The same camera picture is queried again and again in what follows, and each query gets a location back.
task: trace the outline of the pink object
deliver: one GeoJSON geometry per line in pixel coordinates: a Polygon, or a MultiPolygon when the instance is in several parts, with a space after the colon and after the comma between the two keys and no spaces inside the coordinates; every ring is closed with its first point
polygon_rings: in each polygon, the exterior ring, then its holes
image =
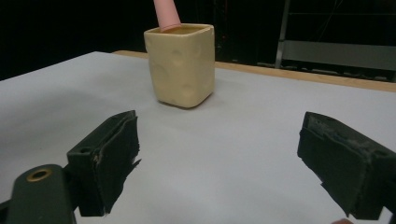
{"type": "Polygon", "coordinates": [[[154,5],[161,32],[181,26],[173,0],[154,0],[154,5]]]}

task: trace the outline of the beige cup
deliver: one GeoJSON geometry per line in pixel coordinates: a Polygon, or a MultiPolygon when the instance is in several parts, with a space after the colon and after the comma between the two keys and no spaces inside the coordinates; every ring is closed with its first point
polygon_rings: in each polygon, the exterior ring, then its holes
{"type": "Polygon", "coordinates": [[[161,33],[144,33],[149,71],[157,99],[170,105],[193,107],[215,88],[214,27],[181,24],[161,33]]]}

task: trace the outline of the ceramic cup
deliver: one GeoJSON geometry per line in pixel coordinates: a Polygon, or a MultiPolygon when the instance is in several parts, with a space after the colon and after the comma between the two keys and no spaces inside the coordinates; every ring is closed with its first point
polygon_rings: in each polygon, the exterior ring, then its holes
{"type": "Polygon", "coordinates": [[[194,107],[215,88],[214,27],[181,24],[162,33],[144,33],[153,89],[161,102],[194,107]]]}

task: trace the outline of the brass screw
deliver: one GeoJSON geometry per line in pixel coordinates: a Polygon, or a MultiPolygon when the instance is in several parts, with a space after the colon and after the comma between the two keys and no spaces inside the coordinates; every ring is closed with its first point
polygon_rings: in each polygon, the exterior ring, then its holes
{"type": "Polygon", "coordinates": [[[32,172],[26,177],[26,179],[29,182],[37,182],[49,177],[51,174],[52,171],[50,169],[44,168],[32,172]]]}

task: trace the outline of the table surface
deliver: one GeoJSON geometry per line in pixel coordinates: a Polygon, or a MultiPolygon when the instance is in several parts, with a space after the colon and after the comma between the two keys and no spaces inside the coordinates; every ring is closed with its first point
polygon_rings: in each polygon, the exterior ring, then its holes
{"type": "MultiPolygon", "coordinates": [[[[297,157],[306,111],[396,148],[396,93],[217,68],[216,89],[180,109],[155,99],[147,59],[90,53],[0,82],[0,202],[15,178],[135,110],[142,162],[106,217],[78,223],[331,223],[345,214],[297,157]]],[[[355,223],[388,223],[381,219],[355,223]]]]}

